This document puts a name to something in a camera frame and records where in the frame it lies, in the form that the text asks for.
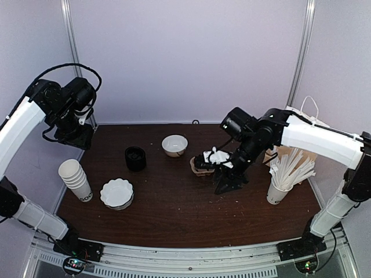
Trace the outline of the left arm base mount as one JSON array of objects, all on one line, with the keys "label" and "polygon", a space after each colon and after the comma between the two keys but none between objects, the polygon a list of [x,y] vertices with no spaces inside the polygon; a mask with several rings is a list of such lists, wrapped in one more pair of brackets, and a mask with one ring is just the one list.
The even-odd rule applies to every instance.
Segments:
[{"label": "left arm base mount", "polygon": [[77,232],[67,232],[60,240],[48,236],[53,243],[53,251],[64,254],[62,269],[71,277],[81,274],[92,262],[99,262],[104,246],[101,243],[79,239]]}]

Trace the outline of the cardboard cup carrier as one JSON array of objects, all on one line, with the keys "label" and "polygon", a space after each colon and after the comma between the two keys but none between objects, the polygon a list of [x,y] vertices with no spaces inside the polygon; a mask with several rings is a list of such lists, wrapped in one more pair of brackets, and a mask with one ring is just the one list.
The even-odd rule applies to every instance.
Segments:
[{"label": "cardboard cup carrier", "polygon": [[190,160],[190,166],[192,172],[197,176],[197,177],[204,177],[207,175],[211,175],[214,173],[214,169],[199,169],[195,167],[195,157],[192,157]]}]

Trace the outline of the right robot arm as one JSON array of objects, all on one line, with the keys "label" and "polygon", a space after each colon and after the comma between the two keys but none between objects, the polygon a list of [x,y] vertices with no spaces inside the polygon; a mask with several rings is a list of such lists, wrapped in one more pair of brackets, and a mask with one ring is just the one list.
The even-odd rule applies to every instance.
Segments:
[{"label": "right robot arm", "polygon": [[348,134],[321,126],[294,111],[269,109],[256,119],[239,107],[232,109],[220,127],[240,145],[214,174],[217,195],[237,190],[247,183],[245,171],[267,149],[274,146],[300,148],[335,160],[347,167],[340,189],[327,206],[308,221],[297,243],[308,256],[319,241],[358,203],[370,199],[370,134]]}]

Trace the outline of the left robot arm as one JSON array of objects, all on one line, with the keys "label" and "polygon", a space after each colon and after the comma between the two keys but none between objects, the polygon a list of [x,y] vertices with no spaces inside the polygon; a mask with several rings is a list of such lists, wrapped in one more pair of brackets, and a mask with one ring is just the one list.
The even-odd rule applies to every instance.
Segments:
[{"label": "left robot arm", "polygon": [[49,142],[88,150],[94,128],[85,121],[93,113],[100,86],[93,87],[85,78],[76,77],[64,87],[43,78],[67,63],[49,68],[39,74],[25,90],[1,124],[1,216],[14,218],[56,241],[71,257],[83,252],[73,227],[56,215],[45,211],[18,192],[5,175],[13,157],[28,135],[41,122],[48,126],[42,137]]}]

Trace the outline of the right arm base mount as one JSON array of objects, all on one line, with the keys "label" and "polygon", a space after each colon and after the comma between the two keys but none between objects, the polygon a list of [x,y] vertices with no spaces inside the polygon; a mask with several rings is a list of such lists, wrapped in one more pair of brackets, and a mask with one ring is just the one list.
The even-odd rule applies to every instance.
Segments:
[{"label": "right arm base mount", "polygon": [[299,239],[278,243],[277,249],[281,261],[293,259],[299,273],[311,275],[319,269],[318,253],[327,246],[322,237],[308,233]]}]

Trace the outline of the stack of white paper cups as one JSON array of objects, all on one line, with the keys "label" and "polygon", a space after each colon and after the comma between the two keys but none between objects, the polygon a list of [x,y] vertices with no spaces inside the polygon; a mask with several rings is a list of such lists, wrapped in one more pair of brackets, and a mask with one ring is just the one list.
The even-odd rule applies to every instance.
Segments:
[{"label": "stack of white paper cups", "polygon": [[68,189],[82,202],[89,202],[93,197],[87,176],[75,159],[64,161],[58,169],[58,174]]}]

